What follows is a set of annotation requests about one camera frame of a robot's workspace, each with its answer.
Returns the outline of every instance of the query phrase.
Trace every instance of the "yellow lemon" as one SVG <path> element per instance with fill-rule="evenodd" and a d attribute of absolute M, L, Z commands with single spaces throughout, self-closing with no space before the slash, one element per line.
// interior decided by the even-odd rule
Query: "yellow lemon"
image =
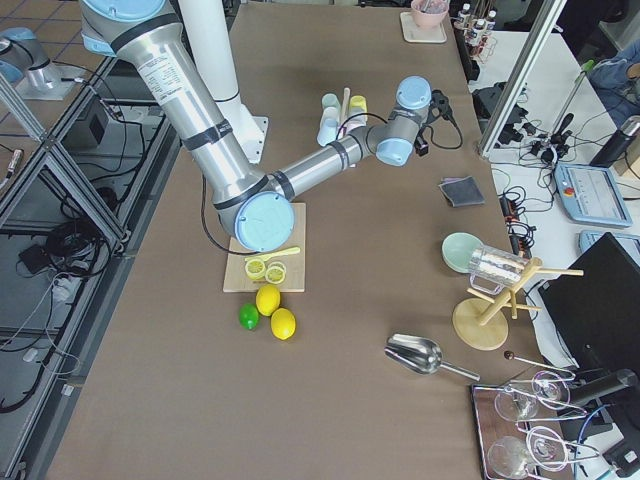
<path fill-rule="evenodd" d="M 271 316 L 271 331 L 280 340 L 290 338 L 296 331 L 296 317 L 286 308 L 279 308 Z"/>
<path fill-rule="evenodd" d="M 284 277 L 287 274 L 287 267 L 282 262 L 272 262 L 267 271 L 264 274 L 264 278 L 267 282 L 279 285 L 284 282 Z"/>
<path fill-rule="evenodd" d="M 259 280 L 264 277 L 267 270 L 264 262 L 260 259 L 249 260 L 244 264 L 244 271 L 251 280 Z"/>
<path fill-rule="evenodd" d="M 280 306 L 280 290 L 274 285 L 260 287 L 256 294 L 256 307 L 258 311 L 269 317 Z"/>

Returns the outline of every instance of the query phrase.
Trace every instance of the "metal scoop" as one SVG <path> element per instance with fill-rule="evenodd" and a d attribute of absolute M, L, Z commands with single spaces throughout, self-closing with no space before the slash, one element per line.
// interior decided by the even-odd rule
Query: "metal scoop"
<path fill-rule="evenodd" d="M 480 375 L 477 373 L 442 360 L 442 350 L 440 350 L 436 342 L 428 338 L 396 333 L 387 340 L 384 353 L 405 367 L 422 375 L 429 375 L 442 367 L 445 370 L 471 378 L 476 382 L 480 380 Z"/>

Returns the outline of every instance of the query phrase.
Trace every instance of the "sticker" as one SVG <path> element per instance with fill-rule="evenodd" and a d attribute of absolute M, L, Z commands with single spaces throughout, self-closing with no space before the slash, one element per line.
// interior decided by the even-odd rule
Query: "sticker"
<path fill-rule="evenodd" d="M 633 463 L 638 459 L 638 456 L 636 455 L 636 452 L 634 452 L 633 450 L 629 450 L 625 454 L 624 459 L 629 463 Z"/>
<path fill-rule="evenodd" d="M 71 394 L 73 393 L 73 390 L 74 390 L 74 388 L 73 388 L 71 385 L 69 385 L 69 384 L 67 383 L 67 384 L 65 384 L 65 385 L 62 387 L 62 392 L 61 392 L 61 393 L 62 393 L 65 397 L 70 397 L 70 396 L 71 396 Z"/>
<path fill-rule="evenodd" d="M 160 106 L 189 92 L 182 70 L 169 53 L 162 53 L 141 65 L 138 73 Z"/>

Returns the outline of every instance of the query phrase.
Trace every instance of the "table surface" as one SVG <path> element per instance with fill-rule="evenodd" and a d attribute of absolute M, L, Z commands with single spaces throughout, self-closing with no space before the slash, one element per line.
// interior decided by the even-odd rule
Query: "table surface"
<path fill-rule="evenodd" d="M 492 43 L 491 54 L 482 56 L 481 74 L 477 81 L 469 84 L 469 90 L 473 91 L 476 88 L 506 81 L 526 38 L 526 33 L 494 32 L 495 42 Z M 530 112 L 528 118 L 539 120 L 539 128 L 542 130 L 551 129 L 579 73 L 580 66 L 562 36 L 552 34 L 527 78 L 527 94 L 521 97 L 523 101 L 520 105 Z M 591 84 L 586 80 L 577 91 L 568 112 L 574 114 L 574 120 L 568 128 L 583 140 L 575 138 L 570 140 L 571 150 L 562 160 L 574 164 L 588 164 L 601 148 L 600 145 L 588 141 L 605 137 L 599 142 L 604 144 L 608 136 L 615 131 L 615 125 L 611 118 L 604 113 L 604 106 Z M 494 149 L 491 152 L 490 161 L 495 162 L 493 168 L 496 190 L 498 193 L 502 193 L 509 186 L 520 185 L 526 189 L 528 196 L 548 200 L 550 198 L 549 192 L 538 185 L 539 170 L 522 166 L 531 166 L 539 162 L 531 156 L 518 160 L 527 151 L 526 144 L 530 141 L 532 139 L 525 138 L 522 142 L 522 148 L 518 148 L 518 144 L 512 142 L 508 145 L 509 148 Z M 620 182 L 620 191 L 625 197 L 638 196 L 638 192 L 633 188 L 640 188 L 640 181 L 620 178 L 614 169 L 611 171 Z M 529 212 L 525 218 L 527 223 L 537 228 L 534 234 L 535 245 L 531 248 L 531 252 L 542 258 L 549 267 L 565 268 L 570 266 L 581 254 L 578 237 L 583 230 L 640 235 L 640 205 L 638 203 L 640 202 L 626 202 L 634 221 L 630 228 L 607 229 L 572 222 L 557 197 L 552 208 L 545 212 L 536 212 L 535 210 L 546 210 L 549 207 L 548 203 L 531 200 L 527 202 L 526 206 Z M 527 288 L 531 288 L 538 280 L 539 278 L 534 279 L 527 285 Z M 531 291 L 531 300 L 537 305 L 543 305 L 537 290 Z M 546 310 L 535 317 L 534 326 L 538 346 L 544 357 L 557 366 L 570 364 L 571 360 L 567 358 L 565 349 L 558 342 L 555 325 Z M 605 451 L 621 438 L 619 430 L 614 427 L 610 432 L 590 437 L 588 443 Z M 597 478 L 609 466 L 604 459 L 600 458 L 584 462 L 584 468 L 589 474 L 588 478 Z M 579 472 L 578 478 L 585 477 Z M 636 473 L 630 478 L 640 479 L 640 473 Z"/>
<path fill-rule="evenodd" d="M 183 151 L 47 478 L 479 477 L 467 380 L 421 376 L 383 352 L 399 332 L 437 341 L 488 384 L 523 368 L 454 333 L 468 278 L 443 263 L 442 240 L 462 230 L 508 241 L 450 27 L 445 44 L 405 43 L 400 12 L 241 6 L 231 40 L 243 102 L 270 119 L 261 166 L 318 148 L 324 93 L 349 86 L 387 116 L 408 75 L 449 96 L 463 148 L 432 147 L 403 168 L 368 159 L 297 199 L 307 205 L 307 277 L 304 293 L 283 294 L 298 319 L 287 342 L 266 318 L 254 332 L 239 325 L 254 298 L 222 293 L 226 256 L 202 232 L 201 177 Z M 446 123 L 435 132 L 442 144 L 457 139 Z M 486 205 L 453 209 L 437 184 L 466 175 Z M 504 348 L 539 356 L 525 316 Z"/>

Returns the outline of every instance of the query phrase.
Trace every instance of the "lime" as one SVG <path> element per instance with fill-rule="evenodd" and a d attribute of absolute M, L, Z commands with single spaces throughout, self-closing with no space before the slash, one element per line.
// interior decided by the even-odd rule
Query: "lime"
<path fill-rule="evenodd" d="M 240 307 L 240 313 L 238 314 L 238 320 L 240 320 L 240 325 L 242 325 L 247 330 L 253 330 L 258 326 L 260 322 L 260 314 L 258 313 L 258 309 L 252 303 L 245 303 L 242 307 Z"/>

